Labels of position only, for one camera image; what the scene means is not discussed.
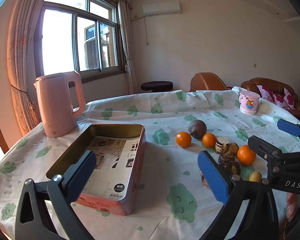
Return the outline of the person's hand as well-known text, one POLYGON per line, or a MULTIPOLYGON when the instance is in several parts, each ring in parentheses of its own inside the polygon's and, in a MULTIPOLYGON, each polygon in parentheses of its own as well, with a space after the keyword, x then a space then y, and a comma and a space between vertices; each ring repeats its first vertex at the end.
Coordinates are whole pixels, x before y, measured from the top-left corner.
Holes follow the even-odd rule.
POLYGON ((300 194, 287 193, 286 207, 283 211, 283 222, 281 223, 281 230, 285 230, 290 223, 293 225, 300 219, 300 194))

